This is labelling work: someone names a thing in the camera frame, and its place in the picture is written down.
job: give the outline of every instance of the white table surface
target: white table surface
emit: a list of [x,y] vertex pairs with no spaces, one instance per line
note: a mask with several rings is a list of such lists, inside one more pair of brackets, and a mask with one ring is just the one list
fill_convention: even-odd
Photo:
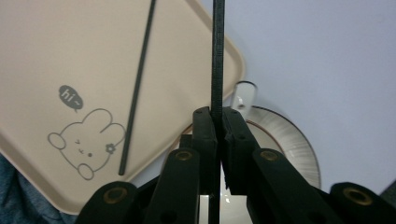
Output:
[[225,30],[255,105],[310,141],[324,191],[348,181],[381,193],[396,179],[396,1],[228,0]]

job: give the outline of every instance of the blue fabric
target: blue fabric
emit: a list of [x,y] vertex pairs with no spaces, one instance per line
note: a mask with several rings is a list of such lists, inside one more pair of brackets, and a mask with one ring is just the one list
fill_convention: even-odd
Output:
[[1,224],[69,224],[76,218],[55,209],[0,154]]

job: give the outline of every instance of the speech bubble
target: speech bubble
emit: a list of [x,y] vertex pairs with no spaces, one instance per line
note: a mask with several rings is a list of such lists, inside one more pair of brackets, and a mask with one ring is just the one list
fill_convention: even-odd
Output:
[[83,102],[81,97],[78,95],[77,91],[72,87],[63,85],[59,89],[59,98],[61,98],[64,104],[75,109],[76,113],[78,109],[81,109],[83,107]]

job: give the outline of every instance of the brass screw insert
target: brass screw insert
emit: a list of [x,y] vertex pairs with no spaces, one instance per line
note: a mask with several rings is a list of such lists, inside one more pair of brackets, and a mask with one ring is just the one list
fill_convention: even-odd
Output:
[[103,201],[109,204],[119,203],[127,195],[128,191],[125,188],[115,187],[106,191],[106,193],[103,195]]

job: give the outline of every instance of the black rod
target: black rod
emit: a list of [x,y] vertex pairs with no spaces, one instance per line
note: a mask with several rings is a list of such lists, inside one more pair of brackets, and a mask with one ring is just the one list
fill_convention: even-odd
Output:
[[220,208],[220,151],[222,148],[222,92],[223,92],[223,62],[224,62],[224,0],[213,1],[213,31],[212,31],[212,85],[211,109],[216,137],[219,141],[216,151],[215,181],[212,194],[209,196],[209,224],[219,224]]
[[147,22],[147,25],[146,25],[146,32],[145,32],[145,37],[144,37],[144,40],[143,40],[142,51],[140,53],[139,65],[137,67],[137,75],[136,75],[136,80],[135,80],[135,83],[134,83],[134,96],[132,98],[131,110],[130,110],[129,118],[128,118],[128,127],[126,129],[126,134],[125,134],[125,141],[124,141],[124,146],[123,146],[123,150],[122,150],[119,175],[124,175],[125,174],[125,168],[126,168],[126,163],[127,163],[127,159],[128,159],[128,152],[129,152],[129,145],[130,145],[130,142],[131,142],[132,130],[134,128],[134,113],[136,111],[137,99],[138,99],[139,89],[140,89],[140,83],[141,83],[141,80],[142,80],[143,69],[144,69],[144,65],[145,65],[146,52],[147,52],[147,48],[148,48],[148,45],[149,45],[149,32],[151,30],[150,28],[151,28],[152,19],[153,19],[153,16],[154,16],[155,2],[156,2],[156,0],[151,0],[151,5],[149,7],[148,22]]

